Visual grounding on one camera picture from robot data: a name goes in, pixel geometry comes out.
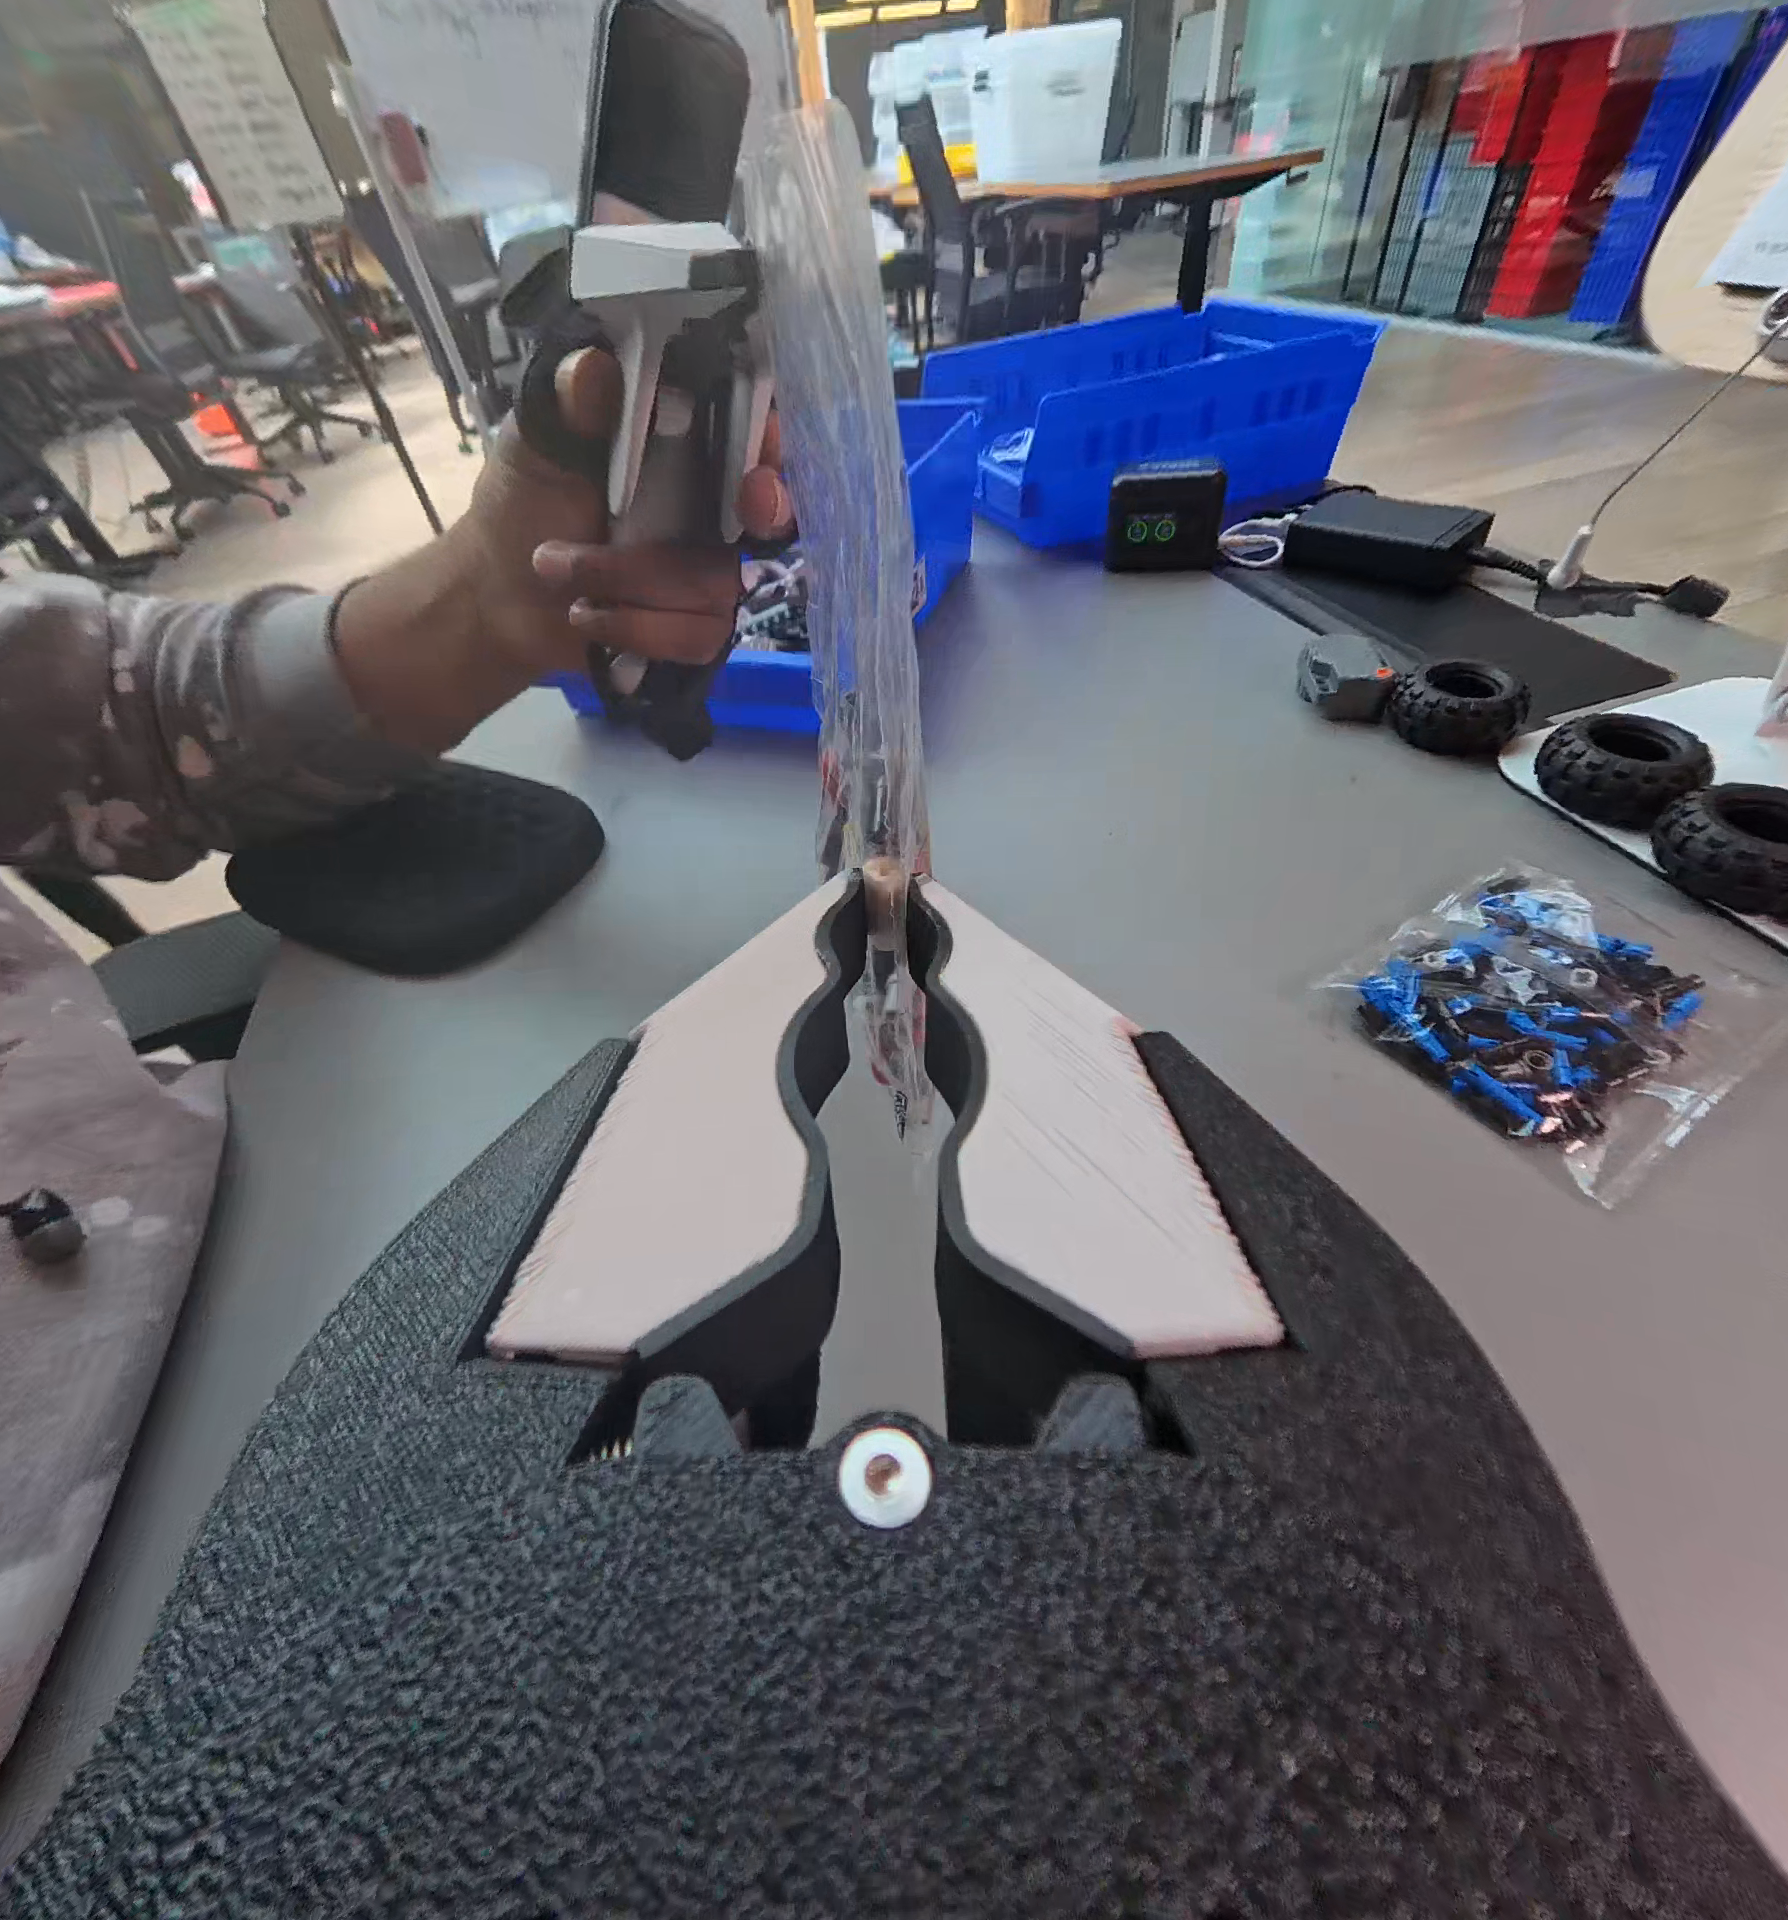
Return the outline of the large whiteboard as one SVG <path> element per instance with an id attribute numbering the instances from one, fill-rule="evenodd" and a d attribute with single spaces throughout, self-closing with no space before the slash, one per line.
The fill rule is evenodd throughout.
<path id="1" fill-rule="evenodd" d="M 574 201 L 603 4 L 330 4 L 369 100 L 421 136 L 448 211 Z"/>

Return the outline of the clear bag of blue bricks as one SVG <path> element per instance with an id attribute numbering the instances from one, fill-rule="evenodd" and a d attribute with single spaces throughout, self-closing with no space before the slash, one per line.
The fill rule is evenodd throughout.
<path id="1" fill-rule="evenodd" d="M 1788 1051 L 1788 986 L 1506 865 L 1314 976 L 1326 1019 L 1600 1209 Z"/>

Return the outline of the black office chair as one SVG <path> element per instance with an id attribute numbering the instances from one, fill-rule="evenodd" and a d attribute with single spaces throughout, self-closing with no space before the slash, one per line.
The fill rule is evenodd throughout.
<path id="1" fill-rule="evenodd" d="M 1002 340 L 1016 303 L 1016 243 L 1005 216 L 961 197 L 928 94 L 896 103 L 896 136 L 921 207 L 916 349 Z"/>

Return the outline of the wooden top table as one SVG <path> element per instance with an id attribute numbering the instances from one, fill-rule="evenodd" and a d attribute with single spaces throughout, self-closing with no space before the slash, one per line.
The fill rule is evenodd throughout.
<path id="1" fill-rule="evenodd" d="M 1214 207 L 1240 201 L 1265 184 L 1307 174 L 1320 161 L 1324 147 L 1153 158 L 1101 162 L 1064 179 L 961 179 L 950 174 L 950 185 L 964 207 L 1182 207 L 1188 224 L 1182 232 L 1176 303 L 1185 314 L 1196 314 L 1202 310 L 1211 278 Z"/>

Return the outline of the small whiteboard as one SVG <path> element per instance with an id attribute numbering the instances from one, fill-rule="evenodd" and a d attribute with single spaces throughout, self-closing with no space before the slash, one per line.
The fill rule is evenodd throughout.
<path id="1" fill-rule="evenodd" d="M 233 230 L 336 227 L 330 162 L 310 132 L 263 4 L 121 10 Z"/>

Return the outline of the person's left forearm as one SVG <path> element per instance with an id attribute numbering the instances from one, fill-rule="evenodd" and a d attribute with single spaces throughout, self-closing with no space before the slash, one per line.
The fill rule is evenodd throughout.
<path id="1" fill-rule="evenodd" d="M 0 867 L 167 880 L 376 803 L 416 759 L 333 662 L 333 600 L 0 584 Z"/>

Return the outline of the grey toy motor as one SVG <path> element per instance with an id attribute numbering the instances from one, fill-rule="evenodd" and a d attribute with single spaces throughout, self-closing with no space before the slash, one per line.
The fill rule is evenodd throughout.
<path id="1" fill-rule="evenodd" d="M 1301 646 L 1294 690 L 1331 726 L 1379 726 L 1395 685 L 1395 665 L 1366 635 L 1311 635 Z"/>

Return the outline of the black desk mat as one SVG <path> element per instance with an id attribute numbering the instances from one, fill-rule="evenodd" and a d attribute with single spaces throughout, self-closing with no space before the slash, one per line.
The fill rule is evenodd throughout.
<path id="1" fill-rule="evenodd" d="M 1671 670 L 1475 584 L 1413 591 L 1278 569 L 1218 574 L 1314 635 L 1372 641 L 1395 667 L 1456 659 L 1500 667 L 1527 685 L 1533 726 L 1675 685 Z"/>

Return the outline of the black display device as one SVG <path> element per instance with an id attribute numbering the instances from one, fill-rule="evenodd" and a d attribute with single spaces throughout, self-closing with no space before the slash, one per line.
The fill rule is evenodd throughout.
<path id="1" fill-rule="evenodd" d="M 1102 572 L 1214 572 L 1227 469 L 1214 455 L 1119 464 L 1105 493 Z"/>

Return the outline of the grey desk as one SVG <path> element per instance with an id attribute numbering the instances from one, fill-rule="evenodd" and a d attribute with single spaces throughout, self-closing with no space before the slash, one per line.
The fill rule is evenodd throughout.
<path id="1" fill-rule="evenodd" d="M 1606 1215 L 1307 989 L 1508 862 L 1754 944 L 1288 652 L 995 536 L 925 641 L 950 887 L 1218 1074 L 1297 1321 L 1153 1370 L 1182 1451 L 922 1432 L 899 1532 L 841 1440 L 580 1463 L 601 1377 L 462 1353 L 582 1054 L 809 880 L 790 749 L 488 728 L 609 860 L 455 981 L 276 964 L 0 1918 L 1788 1918 L 1788 1054 Z"/>

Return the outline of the person's grey patterned sweatshirt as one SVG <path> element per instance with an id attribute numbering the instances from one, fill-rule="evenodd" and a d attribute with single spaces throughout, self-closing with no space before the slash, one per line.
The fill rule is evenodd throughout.
<path id="1" fill-rule="evenodd" d="M 225 1123 L 225 1070 L 146 1065 L 0 881 L 0 1208 L 48 1190 L 85 1235 L 40 1263 L 0 1219 L 0 1766 L 160 1377 Z"/>

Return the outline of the blue bin with square label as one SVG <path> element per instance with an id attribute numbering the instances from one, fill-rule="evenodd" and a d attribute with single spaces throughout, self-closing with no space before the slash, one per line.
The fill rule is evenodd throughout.
<path id="1" fill-rule="evenodd" d="M 910 617 L 921 629 L 971 556 L 979 413 L 958 401 L 899 401 L 915 540 Z M 715 732 L 818 733 L 809 675 L 809 580 L 802 546 L 742 562 L 733 646 L 712 694 Z"/>

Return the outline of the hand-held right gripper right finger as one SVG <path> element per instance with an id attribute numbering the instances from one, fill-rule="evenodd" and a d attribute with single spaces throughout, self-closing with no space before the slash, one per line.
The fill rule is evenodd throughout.
<path id="1" fill-rule="evenodd" d="M 1148 1074 L 1144 1032 L 938 881 L 910 899 L 938 1161 L 942 1332 L 1102 1363 L 1278 1348 L 1286 1326 Z"/>

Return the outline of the person's left hand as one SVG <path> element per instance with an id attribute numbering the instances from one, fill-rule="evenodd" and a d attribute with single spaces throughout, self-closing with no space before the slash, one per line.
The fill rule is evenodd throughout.
<path id="1" fill-rule="evenodd" d="M 463 516 L 353 584 L 330 646 L 365 726 L 439 758 L 588 651 L 707 665 L 733 632 L 741 546 L 613 542 L 606 487 L 500 423 Z"/>

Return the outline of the clear bag of mixed bricks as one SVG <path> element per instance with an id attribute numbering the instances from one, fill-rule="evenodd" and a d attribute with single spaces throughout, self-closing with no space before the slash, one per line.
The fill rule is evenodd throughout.
<path id="1" fill-rule="evenodd" d="M 855 875 L 865 960 L 848 991 L 865 1068 L 908 1151 L 935 1092 L 908 909 L 932 871 L 916 546 L 884 351 L 881 263 L 860 142 L 835 105 L 791 108 L 741 171 L 742 232 L 762 269 L 776 413 L 807 556 L 821 875 Z"/>

